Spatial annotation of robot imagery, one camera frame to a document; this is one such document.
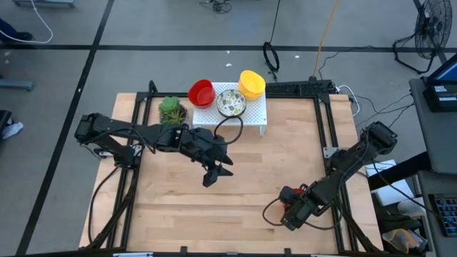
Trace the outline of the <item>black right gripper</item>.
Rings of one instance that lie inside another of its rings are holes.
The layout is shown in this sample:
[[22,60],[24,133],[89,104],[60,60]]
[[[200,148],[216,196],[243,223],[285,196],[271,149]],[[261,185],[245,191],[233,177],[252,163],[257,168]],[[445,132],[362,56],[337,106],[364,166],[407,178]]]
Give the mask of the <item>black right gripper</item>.
[[284,214],[281,224],[294,231],[305,224],[311,216],[320,216],[321,209],[308,193],[298,194],[296,189],[284,186],[279,194],[279,200],[284,204]]

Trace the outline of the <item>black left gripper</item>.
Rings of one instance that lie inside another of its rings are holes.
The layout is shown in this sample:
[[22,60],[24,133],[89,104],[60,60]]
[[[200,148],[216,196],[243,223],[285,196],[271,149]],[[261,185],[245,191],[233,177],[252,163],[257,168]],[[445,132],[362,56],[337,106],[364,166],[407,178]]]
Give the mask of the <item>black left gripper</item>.
[[[193,128],[182,133],[180,139],[180,153],[202,164],[214,164],[216,161],[233,165],[227,155],[227,143],[223,136],[214,135],[206,128]],[[203,186],[209,187],[217,182],[219,176],[233,176],[221,164],[209,165],[205,168]]]

